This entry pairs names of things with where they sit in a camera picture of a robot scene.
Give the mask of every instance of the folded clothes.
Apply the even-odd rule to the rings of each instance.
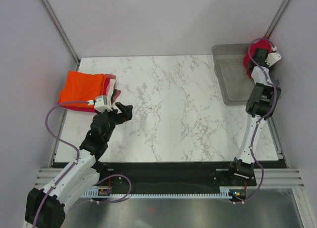
[[[116,79],[114,75],[90,75],[80,72],[68,72],[67,80],[64,89],[59,94],[58,103],[67,101],[88,101],[95,99],[99,95],[106,95],[108,102],[112,104],[115,102],[121,91],[115,90]],[[66,104],[64,108],[83,111],[94,112],[93,105],[85,104]]]

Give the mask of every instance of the white wall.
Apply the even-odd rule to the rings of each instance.
[[[52,147],[45,115],[74,63],[38,0],[0,0],[0,23],[0,221],[19,228]]]
[[[283,59],[277,66],[282,96],[275,112],[283,150],[299,168],[317,215],[317,5],[293,0],[273,33]]]
[[[265,34],[282,0],[49,0],[80,57],[207,54]]]

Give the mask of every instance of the white marble table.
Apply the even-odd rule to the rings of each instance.
[[[209,56],[83,58],[79,71],[117,76],[117,101],[134,106],[133,119],[118,125],[103,162],[230,161],[247,123],[245,106],[224,105]],[[67,112],[61,137],[79,146],[93,113]],[[55,162],[75,152],[60,143]],[[278,160],[268,126],[255,152]]]

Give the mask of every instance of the orange towel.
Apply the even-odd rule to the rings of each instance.
[[[69,71],[63,90],[59,93],[58,103],[67,101],[88,101],[104,92],[106,75],[90,75]],[[64,106],[93,108],[93,105],[70,103]]]

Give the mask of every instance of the gray plastic bin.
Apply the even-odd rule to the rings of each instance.
[[[218,78],[223,102],[226,105],[245,105],[254,87],[247,75],[243,57],[249,44],[215,45],[213,55],[214,72]]]

